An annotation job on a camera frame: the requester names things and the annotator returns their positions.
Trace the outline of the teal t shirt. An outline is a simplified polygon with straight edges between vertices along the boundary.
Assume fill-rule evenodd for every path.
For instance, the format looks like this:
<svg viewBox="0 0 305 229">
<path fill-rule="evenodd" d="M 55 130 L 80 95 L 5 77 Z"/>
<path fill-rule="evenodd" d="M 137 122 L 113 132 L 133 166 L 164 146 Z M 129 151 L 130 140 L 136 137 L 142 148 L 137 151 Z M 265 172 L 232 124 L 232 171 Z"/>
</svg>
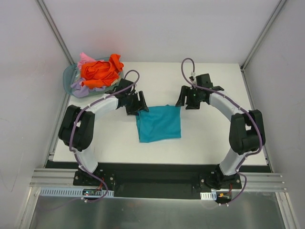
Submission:
<svg viewBox="0 0 305 229">
<path fill-rule="evenodd" d="M 136 116 L 139 142 L 152 143 L 181 138 L 181 109 L 173 105 L 152 106 Z"/>
</svg>

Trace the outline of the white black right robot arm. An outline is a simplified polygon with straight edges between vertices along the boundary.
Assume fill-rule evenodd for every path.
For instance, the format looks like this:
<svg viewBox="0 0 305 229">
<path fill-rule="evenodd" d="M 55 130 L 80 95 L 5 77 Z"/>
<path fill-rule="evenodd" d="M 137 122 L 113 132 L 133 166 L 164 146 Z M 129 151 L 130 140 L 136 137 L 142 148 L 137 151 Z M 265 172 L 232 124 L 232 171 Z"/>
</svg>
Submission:
<svg viewBox="0 0 305 229">
<path fill-rule="evenodd" d="M 199 109 L 200 103 L 205 102 L 230 121 L 230 149 L 214 172 L 204 180 L 208 187 L 215 189 L 230 185 L 246 158 L 259 153 L 265 143 L 262 113 L 259 110 L 245 110 L 221 89 L 182 86 L 176 103 L 177 107 L 185 105 L 187 110 L 192 110 Z"/>
</svg>

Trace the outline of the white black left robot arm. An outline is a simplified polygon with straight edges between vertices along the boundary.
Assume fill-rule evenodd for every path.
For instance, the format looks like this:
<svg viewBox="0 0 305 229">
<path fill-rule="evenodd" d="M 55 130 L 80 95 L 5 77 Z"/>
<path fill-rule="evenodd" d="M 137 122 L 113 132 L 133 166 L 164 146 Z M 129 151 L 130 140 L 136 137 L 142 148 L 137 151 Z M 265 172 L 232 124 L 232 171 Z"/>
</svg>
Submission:
<svg viewBox="0 0 305 229">
<path fill-rule="evenodd" d="M 97 185 L 101 179 L 100 173 L 96 171 L 98 162 L 92 146 L 95 121 L 121 107 L 125 107 L 127 115 L 137 115 L 139 111 L 149 112 L 143 91 L 104 94 L 84 108 L 70 105 L 66 109 L 58 137 L 73 152 L 79 168 L 86 172 L 84 180 L 91 186 Z"/>
</svg>

